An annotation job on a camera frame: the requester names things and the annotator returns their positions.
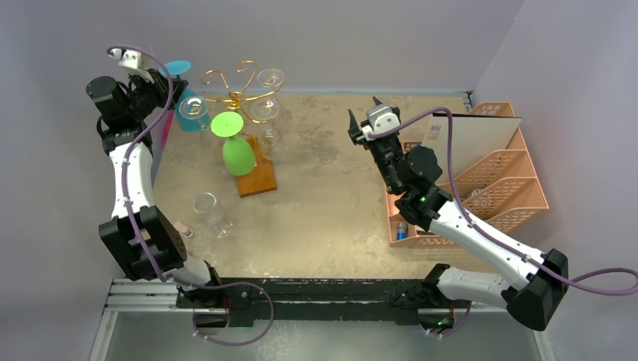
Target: wooden block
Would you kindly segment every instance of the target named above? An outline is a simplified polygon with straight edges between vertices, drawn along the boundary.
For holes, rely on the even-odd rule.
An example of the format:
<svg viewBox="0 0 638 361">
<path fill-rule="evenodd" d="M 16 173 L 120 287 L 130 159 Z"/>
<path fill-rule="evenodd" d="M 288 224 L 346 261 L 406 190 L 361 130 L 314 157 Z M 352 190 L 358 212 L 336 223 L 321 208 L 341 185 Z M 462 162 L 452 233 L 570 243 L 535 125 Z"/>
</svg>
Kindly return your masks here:
<svg viewBox="0 0 638 361">
<path fill-rule="evenodd" d="M 256 138 L 249 138 L 247 141 L 255 153 L 257 167 L 246 175 L 235 177 L 237 180 L 237 191 L 242 198 L 277 189 L 275 170 L 272 167 L 272 162 L 263 156 Z"/>
</svg>

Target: purple cable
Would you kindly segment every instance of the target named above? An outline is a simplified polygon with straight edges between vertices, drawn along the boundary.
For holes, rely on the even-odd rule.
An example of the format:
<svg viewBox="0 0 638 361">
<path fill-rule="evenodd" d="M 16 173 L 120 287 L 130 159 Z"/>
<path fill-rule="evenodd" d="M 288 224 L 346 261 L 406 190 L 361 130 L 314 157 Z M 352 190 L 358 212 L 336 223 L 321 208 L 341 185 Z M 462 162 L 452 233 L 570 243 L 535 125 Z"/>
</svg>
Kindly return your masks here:
<svg viewBox="0 0 638 361">
<path fill-rule="evenodd" d="M 459 196 L 459 192 L 457 189 L 457 184 L 454 181 L 454 176 L 452 173 L 452 112 L 444 107 L 439 107 L 439 108 L 433 108 L 430 109 L 424 113 L 421 113 L 419 115 L 417 115 L 416 117 L 413 117 L 412 119 L 408 120 L 407 122 L 401 124 L 400 126 L 391 129 L 387 132 L 383 132 L 380 134 L 371 134 L 369 135 L 370 138 L 383 138 L 383 137 L 387 137 L 388 135 L 391 135 L 393 133 L 398 132 L 399 130 L 413 124 L 414 122 L 425 118 L 428 115 L 431 115 L 432 113 L 435 113 L 437 111 L 443 111 L 445 112 L 445 114 L 447 114 L 448 116 L 448 173 L 450 174 L 450 185 L 452 187 L 452 193 L 454 196 L 454 200 L 457 202 L 457 207 L 459 209 L 459 211 L 462 213 L 463 217 L 465 218 L 465 220 L 469 223 L 472 224 L 472 219 L 469 217 L 469 214 L 467 212 L 467 210 L 465 209 L 465 207 L 463 206 L 463 203 L 460 199 Z M 522 253 L 521 251 L 510 247 L 507 244 L 504 244 L 503 242 L 499 241 L 498 239 L 496 239 L 495 237 L 491 236 L 489 233 L 487 233 L 485 230 L 481 229 L 481 227 L 474 225 L 473 226 L 474 229 L 476 229 L 476 231 L 478 233 L 480 233 L 483 237 L 486 237 L 489 241 L 495 243 L 497 246 L 515 254 L 516 256 L 521 257 L 522 259 L 526 258 L 526 254 Z M 638 272 L 636 270 L 633 269 L 629 269 L 629 268 L 622 268 L 622 267 L 615 267 L 615 268 L 605 268 L 605 269 L 599 269 L 597 271 L 593 271 L 593 272 L 589 272 L 586 273 L 584 275 L 578 276 L 576 278 L 573 278 L 572 280 L 567 279 L 559 274 L 557 274 L 556 272 L 552 271 L 551 269 L 547 268 L 545 265 L 543 265 L 542 263 L 534 260 L 534 259 L 530 259 L 529 262 L 533 265 L 535 265 L 536 267 L 538 267 L 538 269 L 544 271 L 545 273 L 547 273 L 548 275 L 552 276 L 554 279 L 568 285 L 571 287 L 575 287 L 578 288 L 579 290 L 583 290 L 583 291 L 587 291 L 589 293 L 596 293 L 598 295 L 604 295 L 604 296 L 629 296 L 629 295 L 633 295 L 634 293 L 638 292 Z M 588 278 L 592 278 L 594 276 L 598 276 L 598 275 L 604 275 L 607 273 L 628 273 L 629 275 L 633 275 L 636 278 L 636 284 L 634 284 L 633 287 L 631 288 L 627 288 L 625 290 L 606 290 L 603 288 L 596 288 L 596 287 L 590 287 L 590 286 L 585 286 L 582 284 L 579 284 L 580 281 L 586 280 Z"/>
<path fill-rule="evenodd" d="M 113 49 L 138 51 L 144 54 L 145 56 L 148 56 L 155 63 L 157 63 L 157 65 L 164 71 L 164 74 L 167 74 L 167 75 L 171 74 L 169 70 L 163 65 L 163 63 L 157 60 L 157 58 L 153 54 L 145 50 L 142 50 L 139 47 L 133 47 L 130 45 L 113 45 L 113 46 L 110 46 L 106 51 L 109 55 L 111 55 L 111 51 Z M 168 83 L 169 83 L 169 94 L 166 97 L 166 103 L 164 104 L 164 108 L 162 108 L 162 113 L 160 113 L 159 116 L 157 116 L 157 118 L 146 129 L 144 129 L 137 137 L 135 137 L 135 139 L 133 139 L 129 147 L 126 148 L 126 152 L 124 153 L 124 158 L 126 159 L 124 162 L 122 162 L 122 194 L 124 196 L 124 199 L 129 199 L 129 182 L 127 177 L 128 167 L 129 167 L 128 158 L 131 156 L 131 153 L 133 152 L 133 148 L 135 147 L 137 143 L 139 143 L 142 140 L 142 138 L 148 132 L 150 132 L 152 128 L 154 128 L 155 126 L 157 126 L 157 124 L 160 123 L 162 118 L 164 118 L 164 115 L 166 115 L 166 112 L 168 112 L 169 108 L 171 107 L 171 100 L 173 99 L 174 89 L 173 89 L 173 82 L 168 81 Z M 157 264 L 157 261 L 155 260 L 153 253 L 150 252 L 148 244 L 146 244 L 146 240 L 141 235 L 141 230 L 139 229 L 137 221 L 135 220 L 135 212 L 133 212 L 132 202 L 130 200 L 125 201 L 124 205 L 126 206 L 126 212 L 129 215 L 129 221 L 131 222 L 131 226 L 133 228 L 133 232 L 135 233 L 135 237 L 139 241 L 141 248 L 144 251 L 144 254 L 148 258 L 150 265 L 153 267 L 153 270 L 155 271 L 155 274 L 157 275 L 157 278 L 160 281 L 166 282 L 169 278 L 172 278 L 173 280 L 175 280 L 176 283 L 181 284 L 182 286 L 195 287 L 202 290 L 213 290 L 213 291 L 224 290 L 228 287 L 234 287 L 234 286 L 249 286 L 249 287 L 258 289 L 260 293 L 263 293 L 263 295 L 268 300 L 268 303 L 270 305 L 270 320 L 268 322 L 268 326 L 266 326 L 266 328 L 257 337 L 252 338 L 251 340 L 248 340 L 248 341 L 243 341 L 243 342 L 227 342 L 227 341 L 216 340 L 214 338 L 209 338 L 208 336 L 203 336 L 201 335 L 199 330 L 196 329 L 195 330 L 196 334 L 199 335 L 199 337 L 204 338 L 206 341 L 214 342 L 216 344 L 222 344 L 224 346 L 243 346 L 243 345 L 251 344 L 259 340 L 270 330 L 273 322 L 275 321 L 275 305 L 272 303 L 272 299 L 270 298 L 269 294 L 266 293 L 266 291 L 263 288 L 257 286 L 256 284 L 250 284 L 248 282 L 235 282 L 232 284 L 223 284 L 221 286 L 207 286 L 205 284 L 189 284 L 183 280 L 180 280 L 179 278 L 172 277 L 172 276 L 169 276 L 168 278 L 165 277 L 164 274 L 162 273 L 162 269 L 160 268 L 160 265 Z"/>
<path fill-rule="evenodd" d="M 467 302 L 467 309 L 465 310 L 465 313 L 463 314 L 463 317 L 460 319 L 460 321 L 458 323 L 456 323 L 454 325 L 454 327 L 452 327 L 451 330 L 447 331 L 444 334 L 440 334 L 442 337 L 449 337 L 452 336 L 453 334 L 457 333 L 457 331 L 461 328 L 461 326 L 465 323 L 465 321 L 467 321 L 467 317 L 469 317 L 469 310 L 472 309 L 472 301 L 468 301 Z"/>
<path fill-rule="evenodd" d="M 185 285 L 187 284 L 187 282 L 184 282 L 183 280 L 180 280 L 178 278 L 173 278 L 175 280 L 175 282 Z M 197 287 L 199 289 L 202 290 L 211 290 L 211 291 L 217 291 L 217 290 L 223 290 L 225 288 L 228 287 L 235 287 L 235 286 L 249 286 L 249 287 L 253 287 L 256 288 L 260 291 L 260 293 L 262 293 L 264 295 L 264 297 L 266 297 L 266 299 L 268 300 L 268 303 L 270 304 L 270 318 L 268 320 L 268 324 L 266 325 L 266 328 L 263 329 L 263 331 L 255 336 L 254 338 L 248 340 L 248 341 L 242 341 L 242 342 L 229 342 L 229 341 L 222 341 L 222 340 L 217 340 L 215 338 L 210 338 L 207 335 L 202 334 L 198 329 L 197 329 L 197 323 L 195 322 L 195 317 L 196 314 L 193 314 L 193 329 L 195 329 L 195 335 L 197 335 L 198 337 L 206 340 L 206 341 L 210 341 L 213 342 L 215 344 L 221 344 L 222 346 L 245 346 L 247 344 L 252 344 L 255 341 L 258 341 L 259 339 L 261 339 L 263 336 L 266 335 L 266 333 L 268 333 L 268 331 L 270 331 L 270 328 L 272 327 L 272 324 L 275 322 L 275 307 L 272 304 L 272 299 L 270 298 L 270 295 L 268 293 L 266 293 L 265 290 L 263 290 L 263 288 L 257 286 L 256 284 L 251 284 L 248 282 L 234 282 L 231 284 L 224 284 L 221 286 L 206 286 L 206 285 L 198 285 L 198 284 L 190 284 L 188 286 L 193 286 L 193 287 Z"/>
</svg>

